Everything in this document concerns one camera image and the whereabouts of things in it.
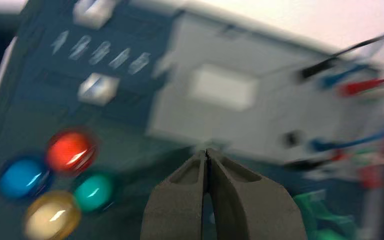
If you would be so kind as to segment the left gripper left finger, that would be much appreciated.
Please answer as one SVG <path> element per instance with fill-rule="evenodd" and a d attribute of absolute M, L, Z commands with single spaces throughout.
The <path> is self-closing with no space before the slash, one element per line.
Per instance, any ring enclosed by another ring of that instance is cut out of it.
<path fill-rule="evenodd" d="M 198 151 L 151 192 L 143 212 L 142 240 L 200 240 L 207 156 Z"/>

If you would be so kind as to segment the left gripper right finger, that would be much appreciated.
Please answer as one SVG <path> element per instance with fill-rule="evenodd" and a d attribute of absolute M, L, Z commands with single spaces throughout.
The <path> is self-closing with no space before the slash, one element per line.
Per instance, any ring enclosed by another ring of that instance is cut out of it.
<path fill-rule="evenodd" d="M 206 151 L 208 192 L 219 240 L 306 240 L 299 207 L 279 183 Z"/>

